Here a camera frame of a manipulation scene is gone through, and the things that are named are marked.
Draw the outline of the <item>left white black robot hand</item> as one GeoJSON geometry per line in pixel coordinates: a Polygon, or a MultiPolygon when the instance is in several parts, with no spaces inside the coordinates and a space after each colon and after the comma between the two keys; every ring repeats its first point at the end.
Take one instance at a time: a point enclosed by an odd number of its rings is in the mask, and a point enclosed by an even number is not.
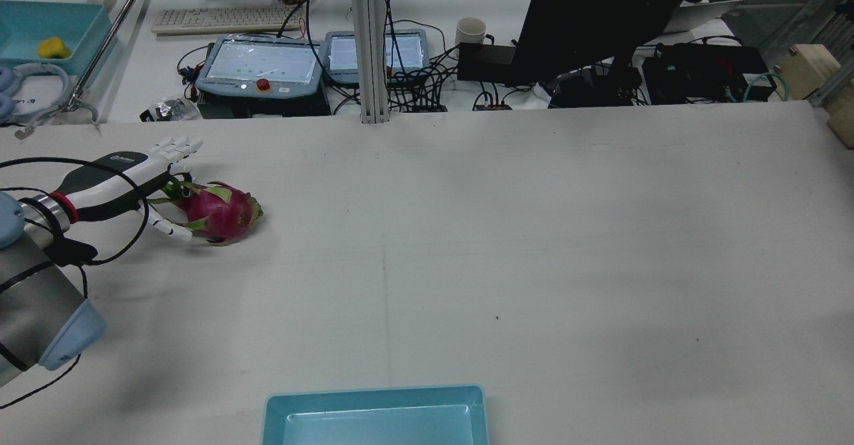
{"type": "Polygon", "coordinates": [[[61,231],[66,232],[77,222],[100,222],[141,210],[141,199],[167,186],[174,174],[189,172],[190,168],[180,161],[202,144],[198,138],[167,137],[144,152],[119,151],[95,160],[105,169],[73,169],[49,194],[63,211],[59,219],[61,231]]]}

